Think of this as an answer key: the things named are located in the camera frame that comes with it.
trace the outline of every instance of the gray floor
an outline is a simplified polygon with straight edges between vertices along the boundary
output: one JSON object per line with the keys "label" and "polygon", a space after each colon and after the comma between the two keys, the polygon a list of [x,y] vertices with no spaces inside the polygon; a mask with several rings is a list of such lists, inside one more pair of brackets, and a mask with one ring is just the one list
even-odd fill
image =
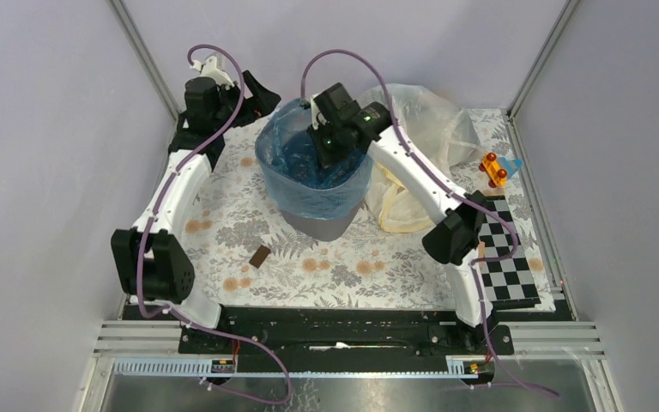
{"label": "gray floor", "polygon": [[[116,376],[105,411],[574,411],[595,410],[584,373],[568,361],[507,361],[518,376],[552,387],[562,394],[551,401],[517,388],[483,391],[449,390],[465,386],[445,379],[294,379],[289,405],[266,407],[233,395],[206,391],[197,379]],[[495,381],[507,381],[503,375]],[[233,379],[226,385],[253,395],[279,398],[279,379]]]}

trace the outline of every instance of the trash bin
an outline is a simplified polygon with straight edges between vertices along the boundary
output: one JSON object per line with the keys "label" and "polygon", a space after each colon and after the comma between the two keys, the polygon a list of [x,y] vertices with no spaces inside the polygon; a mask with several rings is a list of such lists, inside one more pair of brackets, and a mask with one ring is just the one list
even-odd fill
{"label": "trash bin", "polygon": [[269,196],[292,227],[314,239],[339,238],[367,193],[372,159],[354,151],[328,168],[319,166],[306,132],[311,110],[292,100],[275,113],[256,141]]}

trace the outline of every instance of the metal frame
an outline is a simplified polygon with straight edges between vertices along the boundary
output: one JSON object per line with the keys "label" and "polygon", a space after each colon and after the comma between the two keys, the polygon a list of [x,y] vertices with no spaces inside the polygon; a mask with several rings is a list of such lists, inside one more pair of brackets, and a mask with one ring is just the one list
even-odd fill
{"label": "metal frame", "polygon": [[[523,107],[524,101],[539,77],[559,37],[564,32],[569,20],[578,9],[582,0],[567,0],[560,12],[553,29],[547,36],[531,70],[513,100],[506,117],[506,127],[511,145],[517,157],[526,160],[526,152],[520,131],[515,123],[515,117]],[[152,59],[142,36],[137,30],[129,11],[122,0],[108,0],[115,16],[123,26],[125,35],[140,59],[151,83],[154,85],[163,105],[169,114],[177,119],[178,105],[170,93],[165,80],[160,75],[155,61]],[[529,168],[521,173],[523,188],[529,197],[529,203],[534,214],[535,230],[540,236],[541,251],[547,267],[550,269],[550,282],[555,300],[566,300],[572,315],[577,318],[577,310],[567,290],[564,268],[559,263],[559,250],[554,243],[549,230],[549,222],[541,199],[537,196],[534,175]],[[511,337],[516,354],[502,356],[504,360],[542,360],[556,361],[574,359],[585,371],[590,393],[597,410],[622,411],[618,392],[611,380],[608,361],[597,333],[597,328],[591,322],[502,322],[511,328]],[[178,353],[181,336],[180,324],[177,321],[107,321],[103,324],[100,337],[95,346],[93,358],[89,364],[88,382],[78,403],[78,410],[84,412],[101,411],[110,390],[112,376],[119,373],[157,373],[160,376],[170,376],[170,373],[181,372],[180,366],[202,365],[215,358],[227,355],[187,355]],[[449,372],[446,374],[416,375],[412,373],[342,373],[342,374],[311,374],[293,373],[295,377],[312,378],[458,378],[457,362],[480,361],[481,357],[447,357]],[[130,364],[139,363],[140,367]]]}

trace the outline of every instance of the floor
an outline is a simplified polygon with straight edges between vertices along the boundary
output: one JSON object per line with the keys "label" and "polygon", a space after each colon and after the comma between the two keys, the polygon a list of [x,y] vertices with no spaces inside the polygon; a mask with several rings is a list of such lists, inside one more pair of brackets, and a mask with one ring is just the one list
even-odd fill
{"label": "floor", "polygon": [[[502,112],[472,110],[470,115],[482,146],[513,158]],[[455,307],[442,267],[420,243],[425,231],[386,233],[365,208],[333,242],[317,242],[286,224],[269,199],[254,155],[253,142],[265,121],[226,133],[227,146],[218,166],[193,203],[180,241],[196,267],[196,287],[226,305]],[[489,196],[505,197],[539,295],[533,310],[553,311],[545,264],[520,180],[491,189],[478,162],[455,166],[451,173],[467,191],[479,189]],[[267,245],[272,254],[256,269],[248,262],[260,245]]]}
{"label": "floor", "polygon": [[[264,406],[231,394],[207,392],[198,379],[114,376],[105,412],[205,410],[286,412],[427,412],[595,410],[582,368],[572,360],[507,362],[522,379],[543,382],[562,395],[548,400],[517,388],[476,389],[451,379],[293,379],[294,396],[284,406]],[[495,382],[505,382],[504,375]],[[270,399],[281,398],[281,379],[234,378],[225,385]]]}

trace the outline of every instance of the white plastic bag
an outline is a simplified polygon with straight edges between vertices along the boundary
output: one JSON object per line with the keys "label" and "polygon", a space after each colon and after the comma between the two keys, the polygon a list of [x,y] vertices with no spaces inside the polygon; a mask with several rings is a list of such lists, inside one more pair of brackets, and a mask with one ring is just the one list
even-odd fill
{"label": "white plastic bag", "polygon": [[[427,88],[388,85],[398,123],[413,145],[450,177],[450,167],[471,161],[481,149],[469,114]],[[387,106],[378,86],[364,92],[360,106],[379,101]],[[390,171],[375,161],[365,201],[386,232],[411,233],[432,225],[428,214]]]}

